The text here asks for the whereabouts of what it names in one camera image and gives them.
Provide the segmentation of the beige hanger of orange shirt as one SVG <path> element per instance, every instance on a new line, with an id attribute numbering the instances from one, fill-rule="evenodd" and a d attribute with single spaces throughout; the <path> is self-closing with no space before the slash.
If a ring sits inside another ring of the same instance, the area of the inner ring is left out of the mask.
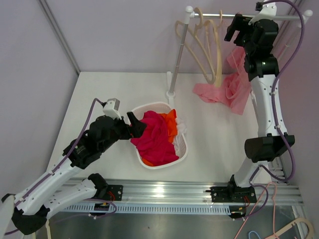
<path id="1" fill-rule="evenodd" d="M 219 11 L 219 24 L 216 24 L 213 20 L 209 19 L 204 23 L 205 29 L 205 43 L 208 53 L 208 62 L 212 74 L 212 79 L 206 80 L 209 84 L 213 84 L 215 87 L 221 87 L 222 84 L 222 53 L 219 37 L 219 29 L 223 24 L 222 10 Z M 213 63 L 212 51 L 210 49 L 211 44 L 214 42 L 216 47 L 216 62 Z"/>

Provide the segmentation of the beige hanger of white shirt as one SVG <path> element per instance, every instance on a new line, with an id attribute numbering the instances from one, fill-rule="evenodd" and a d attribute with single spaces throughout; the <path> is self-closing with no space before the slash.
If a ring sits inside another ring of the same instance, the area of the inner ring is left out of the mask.
<path id="1" fill-rule="evenodd" d="M 211 80 L 212 79 L 212 74 L 211 74 L 211 70 L 210 70 L 210 66 L 209 66 L 209 62 L 208 62 L 208 53 L 207 53 L 207 50 L 206 50 L 206 43 L 205 43 L 205 29 L 204 29 L 204 26 L 199 29 L 197 31 L 197 34 L 196 34 L 196 38 L 194 38 L 194 29 L 195 29 L 195 26 L 198 25 L 200 23 L 200 19 L 199 18 L 192 18 L 189 22 L 189 25 L 188 25 L 188 31 L 187 31 L 187 34 L 186 34 L 186 37 L 187 36 L 191 36 L 191 38 L 193 39 L 193 41 L 197 44 L 198 48 L 200 49 L 201 53 L 203 54 L 203 57 L 205 58 L 206 60 L 206 64 L 209 68 L 209 70 L 207 71 L 205 69 L 205 65 L 204 63 L 201 62 L 201 60 L 199 59 L 199 57 L 196 55 L 195 51 L 192 49 L 192 47 L 186 42 L 185 40 L 185 46 L 184 46 L 184 49 L 187 49 L 187 51 L 189 52 L 189 54 L 193 57 L 193 60 L 196 62 L 197 66 L 199 67 L 203 77 L 205 78 L 205 80 Z M 183 29 L 183 26 L 181 24 L 178 24 L 177 27 L 174 26 L 174 30 L 175 30 L 175 34 L 176 36 L 178 37 L 179 41 L 180 41 L 180 36 L 182 34 L 182 29 Z M 215 47 L 215 44 L 214 42 L 211 44 L 211 47 L 210 47 L 211 51 L 212 51 L 212 60 L 213 60 L 213 63 L 215 64 L 216 62 L 216 47 Z"/>

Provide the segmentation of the pink garment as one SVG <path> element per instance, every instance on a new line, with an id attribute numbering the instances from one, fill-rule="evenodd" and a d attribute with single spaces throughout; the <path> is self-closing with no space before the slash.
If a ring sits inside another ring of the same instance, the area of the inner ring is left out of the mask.
<path id="1" fill-rule="evenodd" d="M 251 92 L 248 74 L 238 75 L 236 72 L 226 75 L 221 87 L 210 84 L 195 84 L 193 93 L 206 103 L 222 103 L 232 113 L 242 115 Z"/>

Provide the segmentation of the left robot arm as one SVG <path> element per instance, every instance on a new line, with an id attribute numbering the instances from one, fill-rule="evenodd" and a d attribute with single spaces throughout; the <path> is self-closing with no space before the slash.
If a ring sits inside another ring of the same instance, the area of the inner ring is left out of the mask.
<path id="1" fill-rule="evenodd" d="M 24 191 L 14 195 L 11 220 L 16 230 L 30 235 L 61 210 L 82 200 L 109 201 L 114 197 L 111 186 L 98 173 L 91 174 L 69 190 L 58 189 L 70 178 L 84 171 L 90 164 L 119 140 L 143 135 L 147 125 L 133 112 L 127 113 L 130 124 L 122 117 L 100 116 L 84 127 L 80 137 L 63 150 L 59 161 Z"/>

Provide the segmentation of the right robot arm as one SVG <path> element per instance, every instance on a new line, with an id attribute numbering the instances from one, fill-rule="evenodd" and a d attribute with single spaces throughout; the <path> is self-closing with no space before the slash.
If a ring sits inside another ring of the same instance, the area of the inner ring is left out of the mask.
<path id="1" fill-rule="evenodd" d="M 278 35 L 278 25 L 270 19 L 252 18 L 236 14 L 227 28 L 224 40 L 230 41 L 238 32 L 234 44 L 245 52 L 244 69 L 255 95 L 255 113 L 258 136 L 244 144 L 246 158 L 240 169 L 232 175 L 227 189 L 231 201 L 239 201 L 252 188 L 252 180 L 259 168 L 291 149 L 294 135 L 285 127 L 279 101 L 278 61 L 271 53 Z"/>

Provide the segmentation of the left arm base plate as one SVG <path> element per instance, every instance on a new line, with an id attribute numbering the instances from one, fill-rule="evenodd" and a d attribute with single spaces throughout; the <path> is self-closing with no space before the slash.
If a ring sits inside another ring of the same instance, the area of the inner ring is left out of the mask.
<path id="1" fill-rule="evenodd" d="M 123 195 L 123 185 L 109 185 L 105 192 L 96 193 L 90 200 L 94 201 L 92 216 L 102 217 L 116 212 L 115 202 L 120 202 Z"/>

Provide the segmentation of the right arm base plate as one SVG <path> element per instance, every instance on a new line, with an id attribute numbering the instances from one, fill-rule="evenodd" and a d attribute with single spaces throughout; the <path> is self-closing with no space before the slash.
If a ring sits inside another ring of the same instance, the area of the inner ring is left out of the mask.
<path id="1" fill-rule="evenodd" d="M 237 203 L 239 206 L 230 206 L 231 219 L 239 219 L 246 216 L 250 205 L 257 202 L 253 187 L 238 186 L 212 186 L 205 193 L 209 193 L 213 203 Z"/>

